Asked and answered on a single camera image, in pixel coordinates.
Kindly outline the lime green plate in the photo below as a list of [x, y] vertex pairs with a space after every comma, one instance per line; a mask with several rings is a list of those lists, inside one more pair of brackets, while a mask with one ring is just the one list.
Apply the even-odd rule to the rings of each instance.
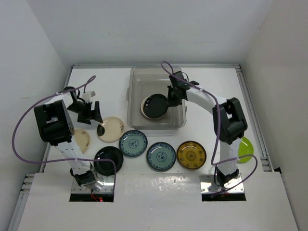
[[238, 149], [238, 163], [243, 164], [251, 160], [252, 155], [254, 155], [254, 147], [251, 141], [242, 137], [241, 142]]

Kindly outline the clear plastic bin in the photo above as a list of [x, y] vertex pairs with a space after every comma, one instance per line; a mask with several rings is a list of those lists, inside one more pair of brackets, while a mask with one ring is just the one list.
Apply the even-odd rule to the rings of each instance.
[[127, 124], [139, 130], [172, 130], [186, 125], [185, 102], [168, 108], [167, 113], [158, 119], [149, 119], [141, 109], [144, 100], [153, 94], [167, 96], [171, 85], [168, 74], [159, 66], [137, 66], [131, 69], [127, 89]]

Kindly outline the teal patterned plate left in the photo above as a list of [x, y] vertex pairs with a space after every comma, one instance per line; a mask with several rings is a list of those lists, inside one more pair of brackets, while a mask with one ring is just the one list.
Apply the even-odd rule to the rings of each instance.
[[146, 135], [139, 130], [125, 132], [119, 140], [119, 149], [126, 157], [138, 157], [143, 154], [148, 146]]

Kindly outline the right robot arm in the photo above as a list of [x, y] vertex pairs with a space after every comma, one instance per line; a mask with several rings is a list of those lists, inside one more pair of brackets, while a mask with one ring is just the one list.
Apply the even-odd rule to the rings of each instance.
[[216, 167], [217, 181], [223, 187], [239, 174], [237, 166], [238, 149], [241, 138], [248, 125], [240, 101], [237, 98], [226, 99], [204, 90], [195, 81], [185, 80], [178, 71], [169, 74], [167, 104], [178, 106], [183, 100], [192, 102], [213, 116], [216, 141], [211, 165]]

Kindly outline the teal patterned plate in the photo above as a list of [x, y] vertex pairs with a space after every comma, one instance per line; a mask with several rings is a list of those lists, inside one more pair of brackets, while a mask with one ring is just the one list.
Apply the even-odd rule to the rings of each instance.
[[119, 140], [119, 149], [126, 157], [138, 157], [143, 154], [148, 146], [146, 135], [139, 130], [125, 132]]
[[156, 142], [151, 145], [146, 154], [149, 167], [158, 172], [170, 170], [176, 162], [175, 149], [166, 142]]

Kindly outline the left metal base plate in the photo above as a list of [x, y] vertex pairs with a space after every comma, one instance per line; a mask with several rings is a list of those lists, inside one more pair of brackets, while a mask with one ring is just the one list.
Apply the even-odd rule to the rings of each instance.
[[79, 186], [74, 180], [71, 187], [72, 194], [90, 194], [93, 191], [95, 194], [113, 194], [115, 176], [98, 175], [96, 182], [91, 186]]

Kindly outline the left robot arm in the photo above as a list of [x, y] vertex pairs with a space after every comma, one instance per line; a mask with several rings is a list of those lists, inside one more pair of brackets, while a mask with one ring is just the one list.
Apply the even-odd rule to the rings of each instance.
[[70, 174], [80, 187], [91, 189], [97, 181], [91, 161], [83, 160], [83, 153], [74, 137], [75, 128], [69, 111], [77, 114], [79, 123], [91, 124], [91, 121], [102, 123], [98, 101], [92, 102], [94, 91], [87, 91], [78, 97], [72, 87], [69, 92], [52, 97], [43, 105], [34, 107], [34, 114], [41, 139], [56, 147], [68, 160]]

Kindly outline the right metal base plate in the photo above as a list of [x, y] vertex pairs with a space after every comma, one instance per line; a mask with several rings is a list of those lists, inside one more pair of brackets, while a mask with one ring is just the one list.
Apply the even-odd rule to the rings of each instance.
[[200, 175], [200, 186], [201, 186], [201, 193], [202, 194], [212, 194], [212, 193], [218, 193], [222, 190], [229, 189], [227, 193], [244, 193], [244, 184], [242, 183], [242, 176], [241, 174], [238, 175], [236, 178], [231, 179], [227, 183], [224, 184], [223, 187], [221, 187], [217, 183], [214, 182], [214, 175], [213, 174], [205, 174]]

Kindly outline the yellow patterned plate near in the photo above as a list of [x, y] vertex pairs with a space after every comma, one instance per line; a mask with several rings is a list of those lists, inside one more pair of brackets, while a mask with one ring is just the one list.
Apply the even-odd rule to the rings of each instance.
[[185, 141], [176, 152], [178, 163], [185, 169], [200, 169], [206, 162], [207, 154], [205, 148], [196, 141]]

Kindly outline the cream plate near left edge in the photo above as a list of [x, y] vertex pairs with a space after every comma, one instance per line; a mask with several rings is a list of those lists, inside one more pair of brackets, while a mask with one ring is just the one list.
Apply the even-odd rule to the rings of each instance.
[[75, 142], [77, 143], [77, 145], [79, 146], [81, 152], [84, 154], [90, 146], [89, 133], [83, 129], [77, 128], [75, 129], [73, 138]]

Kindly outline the metal base plate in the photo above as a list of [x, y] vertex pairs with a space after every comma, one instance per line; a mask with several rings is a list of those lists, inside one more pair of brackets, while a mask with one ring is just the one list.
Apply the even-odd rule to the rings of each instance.
[[90, 194], [93, 191], [95, 194], [113, 194], [115, 176], [98, 175], [96, 182], [91, 186], [79, 186], [74, 180], [71, 187], [72, 194]]
[[218, 193], [222, 190], [229, 189], [227, 193], [244, 193], [244, 184], [242, 183], [242, 176], [241, 174], [238, 175], [236, 178], [231, 179], [227, 183], [224, 184], [223, 187], [221, 187], [217, 183], [214, 182], [214, 175], [213, 174], [205, 174], [200, 175], [200, 186], [201, 186], [201, 193], [202, 194], [212, 194], [212, 193]]

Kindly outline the teal patterned plate right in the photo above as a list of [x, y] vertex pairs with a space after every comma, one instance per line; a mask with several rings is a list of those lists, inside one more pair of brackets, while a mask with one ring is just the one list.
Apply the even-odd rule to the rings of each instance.
[[156, 142], [151, 145], [146, 154], [149, 167], [158, 172], [170, 170], [176, 162], [175, 149], [166, 142]]

